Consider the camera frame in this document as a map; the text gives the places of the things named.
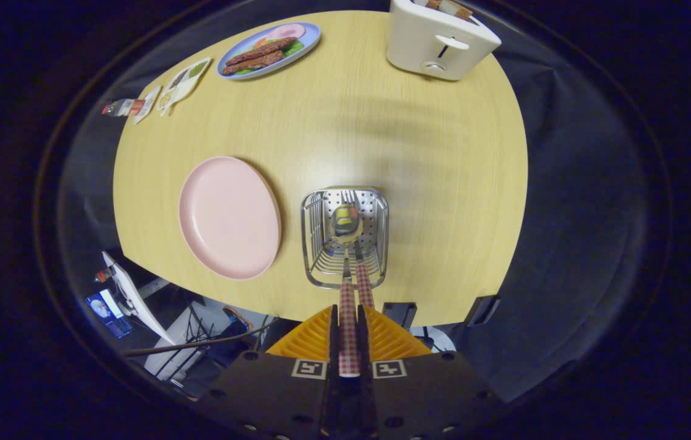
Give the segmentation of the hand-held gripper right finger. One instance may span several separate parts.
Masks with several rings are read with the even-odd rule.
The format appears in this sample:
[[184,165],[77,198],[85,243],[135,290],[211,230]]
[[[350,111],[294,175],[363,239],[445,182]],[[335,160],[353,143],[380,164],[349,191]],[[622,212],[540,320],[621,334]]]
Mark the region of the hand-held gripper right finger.
[[377,439],[465,439],[497,417],[497,395],[459,353],[432,353],[372,307],[358,307],[362,417]]

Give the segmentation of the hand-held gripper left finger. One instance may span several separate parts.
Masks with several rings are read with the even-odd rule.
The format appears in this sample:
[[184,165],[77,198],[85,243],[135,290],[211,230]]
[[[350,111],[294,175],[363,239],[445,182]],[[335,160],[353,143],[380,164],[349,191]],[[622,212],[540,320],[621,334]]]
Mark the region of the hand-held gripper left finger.
[[338,308],[326,307],[270,348],[239,353],[198,400],[219,439],[326,439],[337,413]]

